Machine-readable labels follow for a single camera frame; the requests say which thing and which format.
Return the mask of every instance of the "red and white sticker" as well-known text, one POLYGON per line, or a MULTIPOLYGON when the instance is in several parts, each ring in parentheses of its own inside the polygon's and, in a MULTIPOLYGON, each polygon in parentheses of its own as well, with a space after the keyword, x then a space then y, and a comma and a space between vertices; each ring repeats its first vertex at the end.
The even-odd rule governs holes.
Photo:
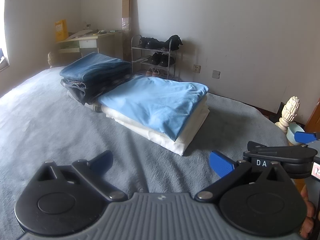
POLYGON ((320 165, 318 163, 313 163, 311 175, 320 179, 320 165))

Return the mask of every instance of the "desk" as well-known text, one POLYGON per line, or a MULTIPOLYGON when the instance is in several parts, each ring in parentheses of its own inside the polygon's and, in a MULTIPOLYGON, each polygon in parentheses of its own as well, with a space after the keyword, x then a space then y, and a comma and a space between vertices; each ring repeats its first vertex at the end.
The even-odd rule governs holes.
POLYGON ((115 36, 117 33, 89 34, 80 38, 58 41, 56 44, 59 53, 81 53, 81 57, 84 57, 91 52, 98 52, 109 57, 115 57, 115 36))

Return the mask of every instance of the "bedpost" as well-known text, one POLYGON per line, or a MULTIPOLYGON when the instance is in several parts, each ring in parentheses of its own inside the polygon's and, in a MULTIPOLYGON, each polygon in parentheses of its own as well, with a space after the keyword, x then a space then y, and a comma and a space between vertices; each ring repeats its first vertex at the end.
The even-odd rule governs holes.
POLYGON ((280 117, 279 122, 276 122, 276 126, 278 126, 285 134, 288 132, 290 123, 297 116, 299 107, 300 100, 297 97, 291 97, 285 104, 281 113, 282 117, 280 117))

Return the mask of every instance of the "wall switch plate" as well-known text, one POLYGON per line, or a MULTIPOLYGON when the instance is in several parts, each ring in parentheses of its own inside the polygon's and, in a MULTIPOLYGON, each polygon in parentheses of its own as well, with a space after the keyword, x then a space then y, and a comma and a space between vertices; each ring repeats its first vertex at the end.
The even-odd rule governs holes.
POLYGON ((200 73, 201 66, 200 65, 193 65, 192 71, 195 73, 200 73))
POLYGON ((212 77, 213 78, 220 78, 220 71, 214 70, 212 71, 212 77))

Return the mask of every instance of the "light blue bucket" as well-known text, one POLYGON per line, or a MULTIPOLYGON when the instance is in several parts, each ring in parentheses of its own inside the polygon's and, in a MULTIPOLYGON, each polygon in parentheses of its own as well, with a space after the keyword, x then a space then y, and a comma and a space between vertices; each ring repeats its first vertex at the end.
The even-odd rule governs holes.
POLYGON ((299 125, 297 125, 295 122, 292 122, 292 123, 290 123, 290 125, 288 127, 287 139, 293 145, 299 145, 301 143, 296 142, 294 139, 295 132, 304 132, 304 130, 299 125))

